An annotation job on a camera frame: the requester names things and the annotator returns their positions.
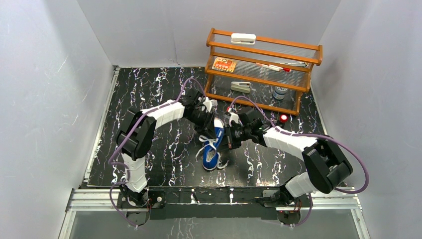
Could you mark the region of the white shoelace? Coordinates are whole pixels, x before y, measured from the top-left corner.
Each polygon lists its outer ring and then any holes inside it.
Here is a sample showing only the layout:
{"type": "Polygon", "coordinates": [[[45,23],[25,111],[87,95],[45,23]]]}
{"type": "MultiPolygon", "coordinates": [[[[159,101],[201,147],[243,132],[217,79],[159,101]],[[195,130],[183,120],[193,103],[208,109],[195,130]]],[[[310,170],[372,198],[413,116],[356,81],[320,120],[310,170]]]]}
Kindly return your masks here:
{"type": "Polygon", "coordinates": [[[198,150],[195,158],[202,155],[202,165],[205,170],[212,171],[214,169],[224,169],[228,165],[227,162],[223,164],[221,154],[217,152],[215,148],[217,139],[207,138],[200,135],[199,141],[203,142],[204,145],[198,150]]]}

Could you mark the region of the white box top shelf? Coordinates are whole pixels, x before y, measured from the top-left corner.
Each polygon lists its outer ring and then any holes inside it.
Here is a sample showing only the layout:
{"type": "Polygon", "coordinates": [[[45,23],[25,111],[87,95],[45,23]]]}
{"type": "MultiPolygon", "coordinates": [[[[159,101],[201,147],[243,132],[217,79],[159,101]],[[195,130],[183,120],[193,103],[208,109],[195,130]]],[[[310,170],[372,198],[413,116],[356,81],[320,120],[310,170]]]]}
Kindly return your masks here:
{"type": "Polygon", "coordinates": [[[230,43],[238,45],[254,45],[256,42],[256,35],[249,33],[233,33],[231,35],[230,43]]]}

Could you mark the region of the grey stapler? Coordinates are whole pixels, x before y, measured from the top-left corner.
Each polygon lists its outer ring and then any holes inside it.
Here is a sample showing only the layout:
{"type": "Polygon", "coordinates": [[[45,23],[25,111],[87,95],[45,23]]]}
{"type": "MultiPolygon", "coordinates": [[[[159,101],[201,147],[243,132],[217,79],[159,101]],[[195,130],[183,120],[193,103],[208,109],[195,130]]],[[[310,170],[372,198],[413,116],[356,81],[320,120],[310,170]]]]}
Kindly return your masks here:
{"type": "Polygon", "coordinates": [[[251,92],[250,82],[231,82],[230,89],[241,93],[249,94],[251,92]]]}

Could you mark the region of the wooden shelf rack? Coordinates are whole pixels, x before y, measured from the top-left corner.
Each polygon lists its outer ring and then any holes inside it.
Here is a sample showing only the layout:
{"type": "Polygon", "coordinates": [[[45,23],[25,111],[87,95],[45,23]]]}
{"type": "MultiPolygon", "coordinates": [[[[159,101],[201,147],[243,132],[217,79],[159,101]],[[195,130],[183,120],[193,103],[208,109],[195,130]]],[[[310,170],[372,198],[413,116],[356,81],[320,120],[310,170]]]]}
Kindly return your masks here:
{"type": "Polygon", "coordinates": [[[246,96],[259,107],[297,116],[311,87],[323,46],[212,28],[206,41],[208,97],[230,102],[246,96]]]}

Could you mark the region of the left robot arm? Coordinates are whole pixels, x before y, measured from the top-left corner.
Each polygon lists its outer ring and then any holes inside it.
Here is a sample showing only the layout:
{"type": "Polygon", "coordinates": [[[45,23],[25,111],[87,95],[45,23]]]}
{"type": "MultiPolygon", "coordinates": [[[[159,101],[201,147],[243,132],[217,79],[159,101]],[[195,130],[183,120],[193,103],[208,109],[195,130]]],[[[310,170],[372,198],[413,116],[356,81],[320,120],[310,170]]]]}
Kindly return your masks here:
{"type": "Polygon", "coordinates": [[[216,100],[193,90],[156,107],[129,112],[129,118],[124,120],[117,134],[116,143],[126,174],[121,191],[134,206],[143,207],[148,203],[145,156],[152,146],[155,130],[174,120],[187,119],[200,135],[215,138],[213,121],[216,107],[216,100]]]}

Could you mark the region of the blue canvas sneaker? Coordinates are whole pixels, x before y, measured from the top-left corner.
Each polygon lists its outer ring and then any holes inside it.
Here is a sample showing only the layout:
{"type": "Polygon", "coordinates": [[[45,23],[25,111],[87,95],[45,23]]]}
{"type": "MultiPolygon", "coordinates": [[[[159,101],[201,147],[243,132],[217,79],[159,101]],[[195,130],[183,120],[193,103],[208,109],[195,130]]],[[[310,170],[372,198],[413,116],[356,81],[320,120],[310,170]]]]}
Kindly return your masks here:
{"type": "Polygon", "coordinates": [[[203,168],[205,170],[223,169],[227,164],[223,164],[221,154],[217,151],[224,138],[224,124],[221,119],[215,118],[213,121],[216,139],[201,138],[204,146],[203,150],[203,168]]]}

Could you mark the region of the red emergency button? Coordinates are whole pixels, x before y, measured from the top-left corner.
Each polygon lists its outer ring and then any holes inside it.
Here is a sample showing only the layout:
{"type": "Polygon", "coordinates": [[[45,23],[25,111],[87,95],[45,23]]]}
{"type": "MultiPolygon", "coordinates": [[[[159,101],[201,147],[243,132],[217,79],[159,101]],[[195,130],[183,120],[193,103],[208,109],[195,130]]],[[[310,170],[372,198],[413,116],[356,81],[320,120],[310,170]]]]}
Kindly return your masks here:
{"type": "Polygon", "coordinates": [[[276,125],[277,126],[280,126],[281,128],[284,128],[284,126],[285,126],[285,124],[287,123],[287,121],[288,121],[288,116],[287,115],[285,115],[285,114],[281,114],[279,117],[278,117],[278,120],[277,120],[277,122],[276,122],[276,125]]]}

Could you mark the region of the red white marker pen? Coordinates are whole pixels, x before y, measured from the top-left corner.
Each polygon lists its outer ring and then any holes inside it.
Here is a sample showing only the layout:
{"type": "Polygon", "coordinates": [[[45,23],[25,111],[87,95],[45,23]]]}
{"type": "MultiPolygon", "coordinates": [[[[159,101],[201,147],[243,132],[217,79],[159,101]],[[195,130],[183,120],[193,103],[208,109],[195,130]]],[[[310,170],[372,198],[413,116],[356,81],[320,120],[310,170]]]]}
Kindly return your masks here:
{"type": "Polygon", "coordinates": [[[275,66],[275,65],[265,65],[265,64],[261,64],[261,63],[255,63],[257,66],[261,67],[261,68],[265,68],[265,69],[269,69],[269,70],[273,70],[273,71],[277,71],[277,72],[291,72],[290,68],[285,68],[285,67],[279,67],[279,66],[275,66]]]}

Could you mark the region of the orange snack packet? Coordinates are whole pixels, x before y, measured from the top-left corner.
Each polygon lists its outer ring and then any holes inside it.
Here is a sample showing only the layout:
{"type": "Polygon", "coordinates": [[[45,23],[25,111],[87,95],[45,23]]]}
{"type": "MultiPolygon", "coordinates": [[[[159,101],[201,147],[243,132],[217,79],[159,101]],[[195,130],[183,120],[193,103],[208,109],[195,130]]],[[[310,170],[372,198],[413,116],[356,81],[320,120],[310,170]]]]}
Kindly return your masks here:
{"type": "Polygon", "coordinates": [[[215,57],[215,60],[211,66],[213,70],[233,73],[236,67],[237,61],[234,59],[215,57]]]}

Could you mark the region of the small bottle on shelf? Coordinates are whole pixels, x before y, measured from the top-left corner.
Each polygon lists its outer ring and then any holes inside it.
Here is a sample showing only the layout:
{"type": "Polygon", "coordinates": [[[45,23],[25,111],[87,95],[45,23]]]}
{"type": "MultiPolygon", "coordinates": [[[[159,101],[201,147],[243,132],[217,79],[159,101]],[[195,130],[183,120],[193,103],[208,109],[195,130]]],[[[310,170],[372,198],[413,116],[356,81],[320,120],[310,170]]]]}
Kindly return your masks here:
{"type": "Polygon", "coordinates": [[[289,91],[288,88],[275,87],[274,90],[273,90],[272,96],[276,100],[283,100],[288,91],[289,91]]]}

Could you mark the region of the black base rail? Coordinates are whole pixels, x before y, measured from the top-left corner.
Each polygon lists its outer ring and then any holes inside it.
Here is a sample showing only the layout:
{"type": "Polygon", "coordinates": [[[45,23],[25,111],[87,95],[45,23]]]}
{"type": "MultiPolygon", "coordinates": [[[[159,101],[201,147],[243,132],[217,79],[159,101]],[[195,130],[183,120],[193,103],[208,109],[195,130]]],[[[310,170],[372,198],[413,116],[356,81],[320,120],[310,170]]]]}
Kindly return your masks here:
{"type": "Polygon", "coordinates": [[[356,225],[363,222],[357,195],[344,191],[300,196],[291,203],[274,199],[278,187],[151,187],[136,205],[120,189],[76,189],[68,212],[114,212],[130,226],[149,220],[178,218],[260,218],[294,227],[318,212],[351,214],[356,225]]]}

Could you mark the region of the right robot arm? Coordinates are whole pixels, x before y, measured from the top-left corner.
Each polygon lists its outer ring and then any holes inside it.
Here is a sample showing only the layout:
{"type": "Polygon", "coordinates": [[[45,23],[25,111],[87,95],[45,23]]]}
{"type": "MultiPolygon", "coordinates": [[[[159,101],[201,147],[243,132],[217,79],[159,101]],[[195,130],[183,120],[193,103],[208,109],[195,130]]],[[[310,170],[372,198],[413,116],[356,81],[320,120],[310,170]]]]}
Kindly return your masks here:
{"type": "Polygon", "coordinates": [[[228,110],[224,114],[225,139],[228,149],[239,148],[251,140],[264,147],[282,150],[305,164],[306,171],[290,178],[280,187],[280,199],[286,206],[293,206],[300,196],[315,191],[329,194],[353,172],[353,168],[333,139],[296,135],[280,126],[265,123],[252,107],[238,113],[228,110]]]}

